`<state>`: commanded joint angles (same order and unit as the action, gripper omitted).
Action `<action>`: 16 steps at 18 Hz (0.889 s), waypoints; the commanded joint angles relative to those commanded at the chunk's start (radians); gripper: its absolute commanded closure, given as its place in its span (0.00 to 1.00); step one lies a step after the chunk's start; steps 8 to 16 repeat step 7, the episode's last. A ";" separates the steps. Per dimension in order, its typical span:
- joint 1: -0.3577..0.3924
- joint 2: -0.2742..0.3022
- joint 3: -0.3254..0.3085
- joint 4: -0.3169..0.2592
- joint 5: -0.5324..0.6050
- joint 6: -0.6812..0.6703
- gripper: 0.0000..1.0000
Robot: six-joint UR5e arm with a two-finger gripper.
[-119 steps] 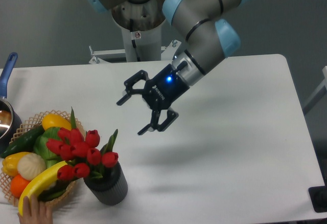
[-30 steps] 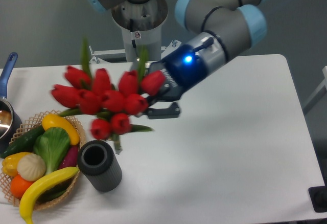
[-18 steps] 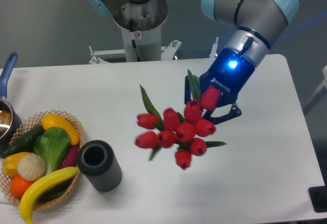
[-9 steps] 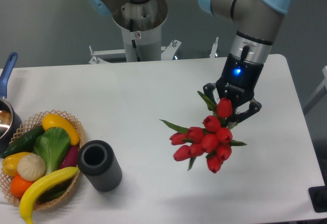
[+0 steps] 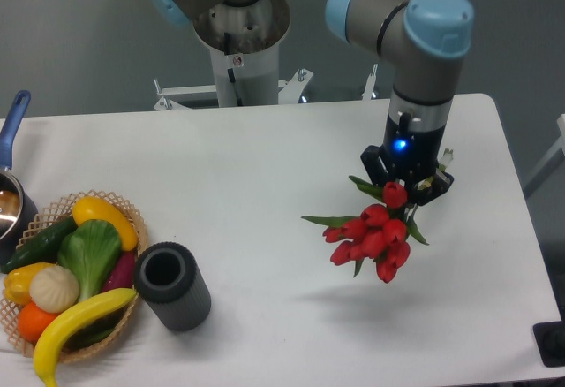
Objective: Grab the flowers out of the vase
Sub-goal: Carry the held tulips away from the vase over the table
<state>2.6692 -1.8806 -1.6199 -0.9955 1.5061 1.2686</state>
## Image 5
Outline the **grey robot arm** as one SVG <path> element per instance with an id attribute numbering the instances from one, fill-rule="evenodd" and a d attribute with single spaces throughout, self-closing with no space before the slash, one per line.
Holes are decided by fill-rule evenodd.
<path id="1" fill-rule="evenodd" d="M 383 142 L 361 155 L 375 186 L 400 180 L 424 206 L 451 187 L 440 170 L 442 137 L 475 20 L 468 0 L 327 0 L 325 19 L 341 40 L 395 69 Z"/>

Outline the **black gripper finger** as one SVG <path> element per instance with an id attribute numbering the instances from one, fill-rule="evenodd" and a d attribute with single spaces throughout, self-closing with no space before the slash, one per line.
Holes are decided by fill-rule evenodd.
<path id="1" fill-rule="evenodd" d="M 425 206 L 445 194 L 453 185 L 454 177 L 439 169 L 429 178 L 415 185 L 408 193 L 409 203 Z"/>
<path id="2" fill-rule="evenodd" d="M 383 146 L 369 145 L 360 158 L 374 186 L 385 186 L 396 179 L 396 167 Z"/>

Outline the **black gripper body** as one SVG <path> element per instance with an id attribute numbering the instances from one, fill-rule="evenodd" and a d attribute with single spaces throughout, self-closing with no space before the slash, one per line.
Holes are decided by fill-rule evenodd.
<path id="1" fill-rule="evenodd" d="M 402 131 L 388 117 L 380 159 L 391 179 L 417 183 L 430 178 L 438 167 L 445 126 L 429 132 Z"/>

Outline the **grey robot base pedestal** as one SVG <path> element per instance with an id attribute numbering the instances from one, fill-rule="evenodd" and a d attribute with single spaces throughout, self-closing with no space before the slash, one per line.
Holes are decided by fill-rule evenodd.
<path id="1" fill-rule="evenodd" d="M 151 0 L 171 24 L 191 24 L 207 47 L 222 107 L 279 101 L 279 46 L 290 28 L 285 0 Z"/>

